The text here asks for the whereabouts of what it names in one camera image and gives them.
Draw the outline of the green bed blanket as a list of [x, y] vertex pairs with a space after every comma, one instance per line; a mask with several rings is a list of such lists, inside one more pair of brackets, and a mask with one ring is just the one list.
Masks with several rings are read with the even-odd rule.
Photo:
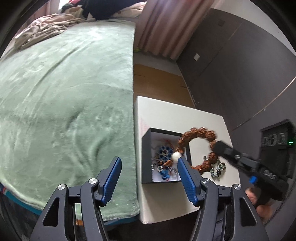
[[55, 188], [81, 185], [118, 156], [104, 220], [139, 213], [133, 122], [135, 24], [77, 24], [1, 60], [1, 183], [42, 210]]

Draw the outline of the dark wood wardrobe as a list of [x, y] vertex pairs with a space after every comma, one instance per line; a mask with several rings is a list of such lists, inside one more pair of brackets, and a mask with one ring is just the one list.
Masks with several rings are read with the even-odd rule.
[[295, 122], [295, 56], [248, 20], [210, 10], [177, 64], [196, 108], [221, 115], [241, 152], [258, 157], [262, 128]]

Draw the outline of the white leather side table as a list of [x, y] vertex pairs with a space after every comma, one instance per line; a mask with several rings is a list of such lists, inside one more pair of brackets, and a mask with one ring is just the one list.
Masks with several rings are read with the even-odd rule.
[[160, 148], [178, 139], [191, 128], [214, 131], [217, 140], [228, 146], [231, 140], [224, 119], [216, 114], [138, 96], [134, 104], [135, 145], [137, 153], [137, 194], [140, 221], [152, 224], [178, 218], [208, 202], [206, 188], [231, 187], [238, 184], [238, 171], [229, 163], [218, 178], [209, 172], [199, 174], [195, 167], [210, 154], [205, 138], [194, 138], [185, 145], [184, 154], [173, 154], [173, 170], [167, 171], [154, 162]]

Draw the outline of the beige crumpled blanket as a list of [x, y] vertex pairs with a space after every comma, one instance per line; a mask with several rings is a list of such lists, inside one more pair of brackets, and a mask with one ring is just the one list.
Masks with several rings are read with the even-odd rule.
[[52, 14], [31, 22], [22, 32], [14, 37], [14, 49], [28, 48], [38, 42], [55, 37], [69, 27], [86, 22], [71, 14]]

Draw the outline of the black jewelry box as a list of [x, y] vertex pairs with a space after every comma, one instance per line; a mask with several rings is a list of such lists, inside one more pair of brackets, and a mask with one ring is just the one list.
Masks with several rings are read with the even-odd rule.
[[165, 166], [171, 161], [178, 147], [181, 133], [149, 128], [142, 137], [141, 183], [180, 182], [177, 163]]

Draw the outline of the dark clothes pile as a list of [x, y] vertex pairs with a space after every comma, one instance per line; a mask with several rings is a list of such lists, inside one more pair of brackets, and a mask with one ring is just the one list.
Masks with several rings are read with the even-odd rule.
[[142, 1], [137, 0], [85, 0], [72, 3], [70, 1], [63, 5], [61, 13], [66, 13], [67, 9], [75, 6], [81, 6], [83, 17], [87, 18], [88, 14], [91, 14], [96, 20], [104, 20], [124, 8], [128, 8], [141, 2]]

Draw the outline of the white wall outlet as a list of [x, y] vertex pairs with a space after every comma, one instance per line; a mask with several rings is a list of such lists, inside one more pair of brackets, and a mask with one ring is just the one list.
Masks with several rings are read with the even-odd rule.
[[200, 55], [198, 53], [196, 53], [195, 56], [194, 56], [194, 60], [198, 61], [199, 57], [200, 57]]

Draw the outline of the flat cardboard on floor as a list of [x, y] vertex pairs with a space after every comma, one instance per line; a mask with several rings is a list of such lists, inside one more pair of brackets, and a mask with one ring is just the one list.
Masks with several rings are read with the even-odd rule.
[[195, 108], [181, 76], [140, 64], [135, 64], [133, 69], [133, 99], [137, 96]]

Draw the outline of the pink curtain right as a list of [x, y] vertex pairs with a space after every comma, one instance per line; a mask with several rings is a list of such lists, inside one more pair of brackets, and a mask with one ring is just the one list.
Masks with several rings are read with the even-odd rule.
[[136, 23], [134, 49], [176, 60], [214, 2], [147, 1]]

